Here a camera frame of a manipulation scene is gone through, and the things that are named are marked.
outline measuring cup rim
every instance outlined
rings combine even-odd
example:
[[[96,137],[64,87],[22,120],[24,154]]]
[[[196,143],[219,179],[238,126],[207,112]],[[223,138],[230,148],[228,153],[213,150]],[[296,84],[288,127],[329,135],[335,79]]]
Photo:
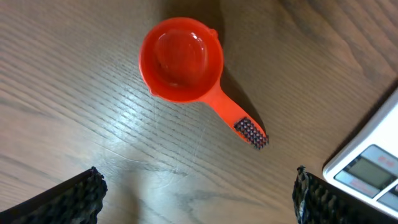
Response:
[[[154,33],[156,33],[156,31],[158,31],[159,29],[161,29],[162,26],[164,26],[164,25],[169,25],[169,24],[173,24],[173,23],[174,23],[174,24],[178,24],[179,22],[189,22],[189,23],[191,23],[193,26],[197,26],[197,27],[199,27],[200,29],[207,30],[207,31],[213,36],[213,38],[216,40],[217,52],[219,52],[219,55],[220,55],[220,57],[219,57],[218,60],[220,60],[220,64],[221,64],[221,65],[220,65],[220,70],[217,71],[217,74],[215,74],[215,75],[217,75],[217,79],[215,79],[215,82],[212,83],[211,86],[209,87],[209,89],[207,89],[206,91],[204,91],[204,93],[203,93],[202,95],[197,96],[197,97],[192,98],[192,99],[188,99],[188,100],[174,100],[174,99],[170,99],[170,98],[167,98],[167,97],[165,97],[165,96],[162,96],[162,95],[157,94],[157,93],[156,93],[156,90],[154,90],[153,86],[151,86],[150,83],[148,82],[147,77],[146,77],[147,74],[145,73],[145,71],[143,71],[143,68],[142,68],[142,55],[143,55],[143,51],[145,50],[145,46],[146,46],[146,44],[147,44],[149,38],[152,37],[151,35],[153,35]],[[172,103],[191,103],[191,102],[196,102],[196,101],[203,101],[203,99],[207,98],[208,95],[209,95],[211,92],[213,92],[212,90],[213,90],[214,88],[220,88],[220,79],[221,79],[221,74],[222,74],[222,72],[223,72],[223,67],[224,67],[224,55],[223,55],[223,49],[222,49],[222,47],[221,47],[220,41],[218,40],[217,31],[215,31],[214,29],[211,29],[211,28],[207,27],[206,25],[204,25],[204,23],[202,23],[202,22],[200,22],[200,21],[198,21],[198,20],[192,19],[192,18],[189,18],[189,17],[174,17],[174,18],[166,19],[166,20],[164,20],[164,21],[158,23],[158,24],[157,24],[155,27],[153,27],[153,28],[148,32],[148,34],[145,36],[144,41],[143,41],[143,43],[142,43],[142,45],[141,45],[140,52],[139,52],[139,70],[140,70],[140,73],[141,73],[141,77],[142,77],[144,83],[146,84],[146,86],[148,87],[150,93],[151,93],[152,95],[154,95],[154,96],[158,96],[159,98],[161,98],[161,99],[163,99],[163,100],[166,100],[166,101],[169,101],[169,102],[172,102]]]

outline wooden table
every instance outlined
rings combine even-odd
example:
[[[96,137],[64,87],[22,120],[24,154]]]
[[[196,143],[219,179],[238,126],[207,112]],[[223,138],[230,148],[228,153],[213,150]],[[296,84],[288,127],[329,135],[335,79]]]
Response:
[[[296,168],[322,176],[397,82],[395,0],[0,5],[0,210],[96,166],[100,223],[295,223]],[[257,109],[264,150],[206,105],[149,94],[139,47],[174,16],[218,30],[223,88]]]

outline measuring cup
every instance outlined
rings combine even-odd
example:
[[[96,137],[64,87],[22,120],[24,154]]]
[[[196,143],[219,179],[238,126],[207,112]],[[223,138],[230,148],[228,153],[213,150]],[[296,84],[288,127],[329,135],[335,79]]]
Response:
[[[186,17],[157,24],[139,53],[141,76],[152,95],[172,103],[206,103],[243,140],[261,149],[268,136],[222,91],[223,65],[217,31]]]

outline digital scale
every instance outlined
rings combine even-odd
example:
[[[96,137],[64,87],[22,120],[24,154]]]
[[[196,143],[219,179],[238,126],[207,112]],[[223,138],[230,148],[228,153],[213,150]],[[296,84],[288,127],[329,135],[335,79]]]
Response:
[[[398,89],[324,168],[327,182],[398,219]]]

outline black textured object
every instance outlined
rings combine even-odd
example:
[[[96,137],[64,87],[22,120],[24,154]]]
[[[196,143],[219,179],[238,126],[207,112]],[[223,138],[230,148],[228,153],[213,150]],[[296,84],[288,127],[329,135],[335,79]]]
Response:
[[[357,200],[324,180],[297,168],[294,210],[299,224],[398,223],[392,217]]]
[[[95,167],[0,213],[0,223],[97,223],[107,187]]]
[[[251,122],[249,118],[243,118],[238,121],[234,128],[237,132],[241,133],[254,148],[260,150],[268,144],[268,136],[264,136]]]

